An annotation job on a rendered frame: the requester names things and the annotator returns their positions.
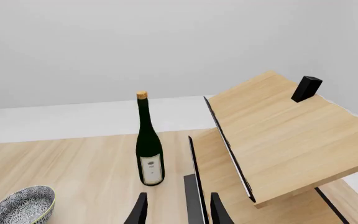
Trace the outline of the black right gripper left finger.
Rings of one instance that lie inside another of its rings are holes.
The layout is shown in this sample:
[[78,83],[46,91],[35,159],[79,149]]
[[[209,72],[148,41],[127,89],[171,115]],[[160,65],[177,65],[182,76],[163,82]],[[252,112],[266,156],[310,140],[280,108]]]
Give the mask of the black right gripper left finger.
[[125,220],[124,224],[145,224],[147,219],[147,209],[148,209],[148,200],[147,193],[142,192],[139,194],[139,197]]

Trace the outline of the small black block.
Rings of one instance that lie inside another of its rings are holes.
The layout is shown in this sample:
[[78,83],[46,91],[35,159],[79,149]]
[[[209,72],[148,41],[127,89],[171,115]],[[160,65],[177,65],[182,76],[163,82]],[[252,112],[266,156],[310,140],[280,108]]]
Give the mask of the small black block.
[[316,94],[318,91],[318,88],[322,84],[322,80],[319,78],[311,77],[311,76],[304,76],[301,79],[301,82],[298,84],[295,92],[293,93],[293,96],[291,99],[294,102],[301,102],[303,100],[306,100],[308,98],[311,98]]

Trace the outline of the patterned grey white bowl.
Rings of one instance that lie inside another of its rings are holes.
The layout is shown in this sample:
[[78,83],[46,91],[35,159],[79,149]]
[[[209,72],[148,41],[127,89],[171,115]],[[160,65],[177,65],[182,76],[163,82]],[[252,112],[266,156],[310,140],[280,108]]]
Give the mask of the patterned grey white bowl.
[[0,224],[46,224],[55,207],[55,192],[46,185],[24,188],[0,201]]

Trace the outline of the wooden cabinet drawer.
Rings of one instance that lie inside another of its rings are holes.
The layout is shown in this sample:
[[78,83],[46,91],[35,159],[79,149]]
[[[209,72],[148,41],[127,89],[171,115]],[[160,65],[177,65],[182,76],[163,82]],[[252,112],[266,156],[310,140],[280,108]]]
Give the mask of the wooden cabinet drawer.
[[252,188],[250,187],[247,179],[244,177],[244,174],[242,173],[240,165],[238,164],[238,161],[237,161],[235,155],[232,152],[231,145],[230,145],[229,141],[227,140],[227,138],[224,135],[223,129],[222,129],[222,127],[221,127],[221,125],[220,125],[220,123],[219,123],[219,121],[218,121],[218,119],[217,119],[217,117],[216,117],[216,115],[215,115],[215,113],[214,113],[214,111],[212,109],[211,104],[209,103],[209,100],[205,96],[203,98],[204,98],[204,101],[206,102],[206,105],[207,105],[207,107],[209,109],[209,112],[211,113],[213,121],[215,122],[215,125],[216,125],[216,127],[218,129],[218,132],[219,132],[219,134],[220,134],[220,136],[221,136],[221,138],[223,140],[223,143],[224,143],[224,145],[225,145],[225,147],[226,147],[226,149],[228,151],[228,154],[229,154],[229,156],[231,158],[231,161],[232,161],[232,163],[233,163],[233,165],[235,167],[235,170],[236,170],[236,172],[237,172],[237,174],[238,174],[238,176],[239,176],[239,178],[241,180],[241,183],[242,183],[242,185],[243,185],[243,187],[245,189],[245,192],[246,192],[247,196],[250,198],[250,200],[253,203],[256,203],[255,197],[254,197],[254,195],[252,193]]
[[255,224],[250,200],[218,129],[202,130],[191,138],[209,220],[211,194],[216,192],[234,224]]

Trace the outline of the pale wooden cabinet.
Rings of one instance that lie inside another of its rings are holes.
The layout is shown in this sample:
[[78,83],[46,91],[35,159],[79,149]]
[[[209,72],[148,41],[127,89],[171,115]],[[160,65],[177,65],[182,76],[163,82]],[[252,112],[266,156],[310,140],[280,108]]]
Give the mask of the pale wooden cabinet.
[[358,117],[265,72],[209,103],[247,179],[255,224],[358,224]]

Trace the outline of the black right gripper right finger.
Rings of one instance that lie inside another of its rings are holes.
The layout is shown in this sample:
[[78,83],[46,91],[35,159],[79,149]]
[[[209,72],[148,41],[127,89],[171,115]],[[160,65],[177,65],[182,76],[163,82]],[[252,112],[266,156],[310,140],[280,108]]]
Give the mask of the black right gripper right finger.
[[210,209],[213,224],[234,224],[217,192],[211,193]]

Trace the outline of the dark green wine bottle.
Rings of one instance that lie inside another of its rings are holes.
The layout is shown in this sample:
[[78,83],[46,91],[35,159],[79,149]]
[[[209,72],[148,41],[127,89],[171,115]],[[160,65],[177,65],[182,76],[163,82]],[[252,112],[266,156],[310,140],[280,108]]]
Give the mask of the dark green wine bottle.
[[138,91],[136,95],[140,127],[135,154],[139,177],[144,185],[155,186],[163,182],[165,178],[163,149],[160,139],[152,126],[147,92]]

